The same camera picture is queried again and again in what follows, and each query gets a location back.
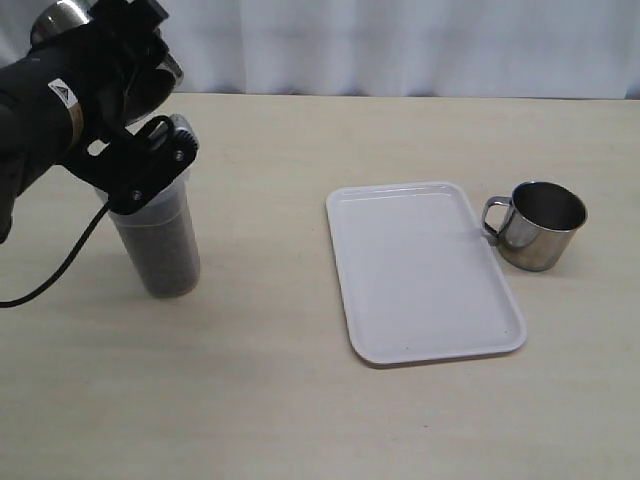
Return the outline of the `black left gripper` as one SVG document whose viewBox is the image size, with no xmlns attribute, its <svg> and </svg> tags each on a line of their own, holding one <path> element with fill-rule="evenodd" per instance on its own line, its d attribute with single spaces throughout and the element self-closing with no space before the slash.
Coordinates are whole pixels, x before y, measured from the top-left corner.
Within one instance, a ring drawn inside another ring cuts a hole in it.
<svg viewBox="0 0 640 480">
<path fill-rule="evenodd" d="M 64 10 L 70 145 L 146 117 L 173 92 L 159 2 L 66 1 Z"/>
</svg>

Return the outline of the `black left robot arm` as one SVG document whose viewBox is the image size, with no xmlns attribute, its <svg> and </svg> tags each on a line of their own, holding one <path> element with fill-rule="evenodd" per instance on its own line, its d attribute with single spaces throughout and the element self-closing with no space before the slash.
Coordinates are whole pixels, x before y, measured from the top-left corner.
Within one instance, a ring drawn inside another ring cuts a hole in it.
<svg viewBox="0 0 640 480">
<path fill-rule="evenodd" d="M 182 78 L 156 1 L 56 1 L 27 55 L 1 70 L 1 236 L 14 202 L 53 165 L 146 117 Z"/>
</svg>

